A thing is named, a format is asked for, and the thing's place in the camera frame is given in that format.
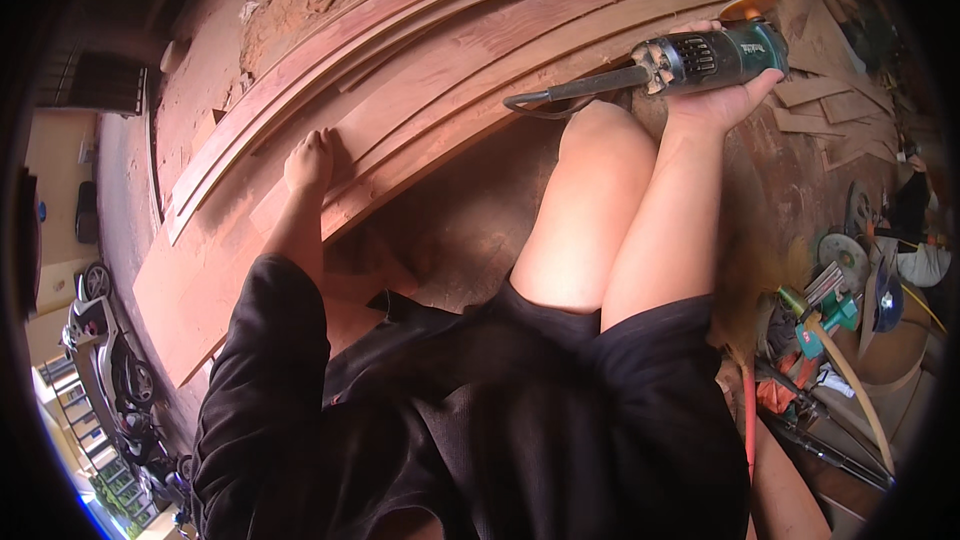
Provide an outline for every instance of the thigh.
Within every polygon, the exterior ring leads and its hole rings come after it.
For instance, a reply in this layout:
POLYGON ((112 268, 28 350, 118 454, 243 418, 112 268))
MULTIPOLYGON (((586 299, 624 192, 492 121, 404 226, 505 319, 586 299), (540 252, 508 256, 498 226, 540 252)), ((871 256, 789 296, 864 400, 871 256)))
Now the thigh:
POLYGON ((627 111, 594 100, 576 114, 510 274, 516 291, 570 313, 599 309, 656 160, 653 139, 627 111))

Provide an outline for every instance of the yellow hose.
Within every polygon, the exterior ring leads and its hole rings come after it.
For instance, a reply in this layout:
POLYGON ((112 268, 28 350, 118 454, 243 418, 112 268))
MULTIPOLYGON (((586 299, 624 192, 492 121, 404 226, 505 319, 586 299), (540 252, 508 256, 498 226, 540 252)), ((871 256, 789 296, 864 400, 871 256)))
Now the yellow hose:
POLYGON ((874 409, 874 404, 870 401, 870 397, 867 396, 867 391, 863 388, 863 384, 860 383, 860 378, 857 377, 857 373, 854 372, 854 368, 850 365, 850 362, 847 361, 846 356, 837 348, 834 339, 824 330, 824 326, 820 325, 819 312, 816 310, 813 311, 813 314, 803 322, 803 325, 813 330, 814 334, 816 334, 820 342, 822 342, 823 348, 825 348, 826 352, 833 358, 833 362, 840 367, 840 373, 846 379, 846 383, 853 389, 856 400, 860 403, 860 407, 863 408, 863 413, 867 415, 867 421, 870 423, 870 429, 873 430, 873 435, 876 437, 876 446, 880 449, 883 464, 886 465, 887 471, 893 476, 894 457, 890 453, 890 443, 887 441, 887 434, 883 433, 881 418, 877 416, 877 410, 874 409))
POLYGON ((915 301, 917 301, 917 303, 919 304, 919 306, 923 307, 923 310, 926 311, 928 315, 930 315, 930 318, 932 318, 934 321, 937 322, 937 325, 939 325, 939 326, 940 326, 940 329, 943 330, 943 333, 946 334, 946 333, 947 333, 947 328, 944 327, 944 323, 940 320, 940 317, 938 317, 937 315, 933 314, 933 311, 930 310, 930 307, 927 306, 927 303, 925 303, 924 301, 920 300, 920 297, 919 297, 919 296, 917 296, 916 294, 914 294, 913 292, 911 292, 911 291, 910 291, 910 288, 908 288, 905 283, 902 283, 902 282, 901 282, 901 283, 900 283, 900 287, 903 288, 903 291, 904 291, 906 294, 909 294, 910 296, 912 296, 913 299, 914 299, 915 301))

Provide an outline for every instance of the motorcycle wheel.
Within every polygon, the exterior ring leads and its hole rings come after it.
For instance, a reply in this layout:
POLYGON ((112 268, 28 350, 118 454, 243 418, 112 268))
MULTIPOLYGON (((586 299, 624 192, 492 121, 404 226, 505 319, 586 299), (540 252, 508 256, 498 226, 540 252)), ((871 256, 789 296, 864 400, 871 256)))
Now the motorcycle wheel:
POLYGON ((156 400, 154 374, 150 372, 147 363, 142 360, 135 360, 132 365, 133 378, 126 380, 127 398, 138 409, 147 411, 156 400))
POLYGON ((83 271, 83 286, 87 300, 93 300, 101 296, 110 296, 114 291, 114 280, 107 266, 98 260, 91 262, 83 271))

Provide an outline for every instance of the angle grinder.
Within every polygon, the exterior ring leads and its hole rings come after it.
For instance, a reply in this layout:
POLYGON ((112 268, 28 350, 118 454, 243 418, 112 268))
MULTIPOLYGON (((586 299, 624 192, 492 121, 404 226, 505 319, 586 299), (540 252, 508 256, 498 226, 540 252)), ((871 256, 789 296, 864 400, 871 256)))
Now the angle grinder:
POLYGON ((648 97, 685 95, 735 86, 756 78, 766 69, 790 73, 784 36, 762 13, 777 0, 732 0, 720 11, 729 29, 679 32, 641 42, 630 51, 634 65, 577 79, 546 90, 503 99, 507 108, 546 120, 560 120, 586 106, 559 113, 534 111, 522 104, 557 102, 598 93, 642 87, 648 97))

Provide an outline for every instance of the knee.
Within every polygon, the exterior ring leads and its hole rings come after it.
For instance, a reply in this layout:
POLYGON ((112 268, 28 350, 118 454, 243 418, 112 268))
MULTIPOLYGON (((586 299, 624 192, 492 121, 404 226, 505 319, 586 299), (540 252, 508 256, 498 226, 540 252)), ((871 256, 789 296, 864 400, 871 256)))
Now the knee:
POLYGON ((637 118, 616 104, 594 100, 574 114, 563 130, 559 157, 602 151, 610 157, 656 159, 656 146, 637 118))

